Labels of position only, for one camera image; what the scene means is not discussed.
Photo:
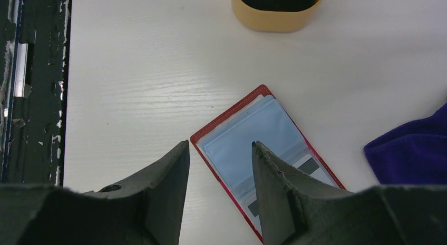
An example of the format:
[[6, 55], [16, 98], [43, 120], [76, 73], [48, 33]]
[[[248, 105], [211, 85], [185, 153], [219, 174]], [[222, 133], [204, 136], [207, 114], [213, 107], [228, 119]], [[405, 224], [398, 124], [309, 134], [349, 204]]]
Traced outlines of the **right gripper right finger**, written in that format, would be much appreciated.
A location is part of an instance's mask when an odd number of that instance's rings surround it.
[[446, 244], [446, 186], [330, 186], [252, 144], [264, 244]]

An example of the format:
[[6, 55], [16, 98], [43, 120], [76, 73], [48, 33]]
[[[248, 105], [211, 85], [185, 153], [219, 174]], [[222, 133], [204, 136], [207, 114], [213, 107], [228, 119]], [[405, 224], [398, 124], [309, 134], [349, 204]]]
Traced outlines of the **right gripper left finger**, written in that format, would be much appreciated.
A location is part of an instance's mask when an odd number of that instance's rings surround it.
[[189, 142], [100, 191], [1, 185], [1, 244], [178, 244]]

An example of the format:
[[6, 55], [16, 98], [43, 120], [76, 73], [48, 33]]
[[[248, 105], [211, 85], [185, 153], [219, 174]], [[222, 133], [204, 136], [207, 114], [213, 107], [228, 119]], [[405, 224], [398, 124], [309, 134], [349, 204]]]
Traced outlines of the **red leather card holder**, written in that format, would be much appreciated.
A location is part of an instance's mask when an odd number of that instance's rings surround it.
[[258, 86], [202, 127], [190, 141], [259, 239], [253, 142], [262, 142], [311, 177], [345, 188], [266, 85]]

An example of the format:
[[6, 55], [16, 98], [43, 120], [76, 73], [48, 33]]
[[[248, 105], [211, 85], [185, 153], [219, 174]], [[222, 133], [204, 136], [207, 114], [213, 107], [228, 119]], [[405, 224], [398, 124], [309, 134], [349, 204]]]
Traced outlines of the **purple cloth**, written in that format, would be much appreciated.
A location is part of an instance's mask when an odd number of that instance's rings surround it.
[[446, 184], [446, 105], [364, 146], [381, 184]]

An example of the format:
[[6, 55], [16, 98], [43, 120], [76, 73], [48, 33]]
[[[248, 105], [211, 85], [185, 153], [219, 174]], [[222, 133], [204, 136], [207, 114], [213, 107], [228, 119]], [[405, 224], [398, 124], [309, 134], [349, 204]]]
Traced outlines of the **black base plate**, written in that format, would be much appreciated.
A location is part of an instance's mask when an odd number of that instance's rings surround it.
[[1, 0], [1, 183], [63, 185], [72, 0]]

